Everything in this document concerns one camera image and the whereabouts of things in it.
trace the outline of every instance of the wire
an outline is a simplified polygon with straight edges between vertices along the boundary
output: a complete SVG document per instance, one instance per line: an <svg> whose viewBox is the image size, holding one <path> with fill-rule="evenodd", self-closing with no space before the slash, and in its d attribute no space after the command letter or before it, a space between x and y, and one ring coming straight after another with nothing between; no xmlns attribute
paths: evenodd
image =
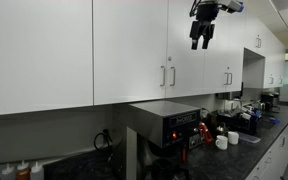
<svg viewBox="0 0 288 180"><path fill-rule="evenodd" d="M191 11L190 11L190 17L193 17L196 15L197 7L201 3L202 0L199 0L198 3L196 3L197 0L194 0Z"/></svg>
<svg viewBox="0 0 288 180"><path fill-rule="evenodd" d="M211 113L209 110L207 110L206 108L202 108L202 110L207 111L208 113Z"/></svg>
<svg viewBox="0 0 288 180"><path fill-rule="evenodd" d="M103 150L103 149L100 149L100 148L97 147L97 145L96 145L96 140L97 140L97 138L98 138L99 136L103 136L103 139L104 139L104 141L105 141L105 144L107 144L107 146L109 147L108 150ZM99 152L102 152L102 153L111 153L111 145L110 145L110 142L113 142L113 141L112 141L112 138L111 138L108 130L107 130L107 129L104 129L102 133L98 133L98 134L95 136L94 141L93 141L93 145L94 145L95 149L96 149L97 151L99 151Z"/></svg>

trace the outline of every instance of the red indicator light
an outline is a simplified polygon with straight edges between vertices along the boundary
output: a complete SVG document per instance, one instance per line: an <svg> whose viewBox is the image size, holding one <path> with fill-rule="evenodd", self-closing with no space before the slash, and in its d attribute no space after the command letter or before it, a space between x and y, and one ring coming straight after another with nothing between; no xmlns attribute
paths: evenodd
<svg viewBox="0 0 288 180"><path fill-rule="evenodd" d="M176 135L175 132L172 134L172 138L173 138L174 140L177 139L177 135Z"/></svg>

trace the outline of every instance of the granite countertop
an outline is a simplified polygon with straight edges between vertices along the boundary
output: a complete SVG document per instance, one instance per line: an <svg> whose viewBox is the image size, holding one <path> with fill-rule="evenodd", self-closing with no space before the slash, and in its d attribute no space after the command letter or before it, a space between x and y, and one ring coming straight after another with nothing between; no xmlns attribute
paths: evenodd
<svg viewBox="0 0 288 180"><path fill-rule="evenodd" d="M272 115L280 119L281 123L258 129L256 136L261 141L256 144L240 140L238 145L229 144L228 149L222 151L212 142L192 149L184 165L190 169L191 179L245 179L288 125L288 106L281 106L279 113ZM114 180L116 177L107 161L108 157L100 152L91 152L46 165L45 179Z"/></svg>
<svg viewBox="0 0 288 180"><path fill-rule="evenodd" d="M188 166L192 179L200 180L243 180L261 160L266 151L288 125L288 106L281 106L279 113L272 114L281 120L280 124L267 122L255 135L261 141L252 144L239 141L238 145L228 145L225 151L219 150L214 143L193 149L188 154Z"/></svg>

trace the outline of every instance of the upper cabinet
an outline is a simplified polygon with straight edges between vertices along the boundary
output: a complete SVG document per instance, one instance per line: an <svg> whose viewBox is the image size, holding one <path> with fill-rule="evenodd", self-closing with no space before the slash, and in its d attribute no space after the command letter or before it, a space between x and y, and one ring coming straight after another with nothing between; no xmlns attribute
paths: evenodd
<svg viewBox="0 0 288 180"><path fill-rule="evenodd" d="M228 73L231 75L226 92L240 91L243 74L244 31L246 13L230 15L228 33Z"/></svg>
<svg viewBox="0 0 288 180"><path fill-rule="evenodd" d="M245 13L220 11L215 34L205 50L204 93L241 90Z"/></svg>
<svg viewBox="0 0 288 180"><path fill-rule="evenodd" d="M204 50L199 41L197 50L191 50L189 37L192 22L189 17L191 0L169 0L167 39L166 97L202 93L204 77Z"/></svg>
<svg viewBox="0 0 288 180"><path fill-rule="evenodd" d="M284 45L249 11L246 17L245 37L245 48L250 51L245 51L244 54L244 87L281 87L285 62Z"/></svg>
<svg viewBox="0 0 288 180"><path fill-rule="evenodd" d="M0 1L0 114L93 105L92 74L91 0Z"/></svg>
<svg viewBox="0 0 288 180"><path fill-rule="evenodd" d="M269 45L267 36L272 34L270 30L250 10L245 8L245 48L265 56L266 47Z"/></svg>
<svg viewBox="0 0 288 180"><path fill-rule="evenodd" d="M93 5L95 105L164 98L168 0Z"/></svg>

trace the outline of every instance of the ceiling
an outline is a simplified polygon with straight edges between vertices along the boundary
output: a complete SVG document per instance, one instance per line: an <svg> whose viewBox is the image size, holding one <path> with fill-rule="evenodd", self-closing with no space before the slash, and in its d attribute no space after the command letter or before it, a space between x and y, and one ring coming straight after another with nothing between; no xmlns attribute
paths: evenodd
<svg viewBox="0 0 288 180"><path fill-rule="evenodd" d="M288 31L288 0L246 0L246 3L273 33Z"/></svg>

